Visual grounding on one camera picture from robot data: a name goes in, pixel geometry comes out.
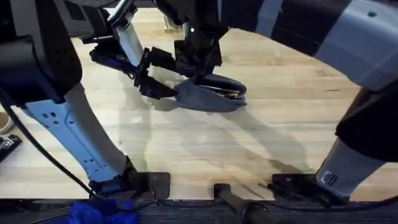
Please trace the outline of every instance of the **wooden surface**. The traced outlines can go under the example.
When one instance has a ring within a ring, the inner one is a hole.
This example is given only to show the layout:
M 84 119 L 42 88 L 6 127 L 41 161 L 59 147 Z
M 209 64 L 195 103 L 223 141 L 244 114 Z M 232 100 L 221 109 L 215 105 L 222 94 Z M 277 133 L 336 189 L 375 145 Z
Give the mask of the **wooden surface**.
M 173 52 L 180 34 L 166 34 L 156 9 L 134 18 L 145 46 Z M 227 182 L 245 198 L 272 199 L 257 186 L 274 173 L 314 173 L 335 140 L 335 126 L 358 87 L 332 68 L 256 34 L 231 30 L 221 41 L 224 64 L 216 73 L 243 82 L 248 105 L 216 114 L 174 108 L 172 100 L 148 100 L 127 76 L 91 62 L 93 45 L 73 41 L 83 65 L 82 84 L 113 142 L 138 170 L 170 172 L 170 198 L 211 198 Z M 177 74 L 152 68 L 173 84 Z M 17 110 L 34 136 L 63 165 L 88 182 L 83 169 L 41 125 Z M 365 181 L 354 200 L 380 200 L 398 192 L 388 164 Z M 86 198 L 87 194 L 27 141 L 0 164 L 0 198 Z

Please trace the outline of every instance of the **clamp base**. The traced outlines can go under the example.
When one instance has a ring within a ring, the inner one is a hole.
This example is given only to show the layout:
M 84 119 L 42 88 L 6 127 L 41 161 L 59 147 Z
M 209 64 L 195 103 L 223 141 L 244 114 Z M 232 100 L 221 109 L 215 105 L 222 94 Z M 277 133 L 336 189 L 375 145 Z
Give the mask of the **clamp base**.
M 274 174 L 267 188 L 276 200 L 308 201 L 319 203 L 325 208 L 345 205 L 349 198 L 338 198 L 322 189 L 315 174 Z

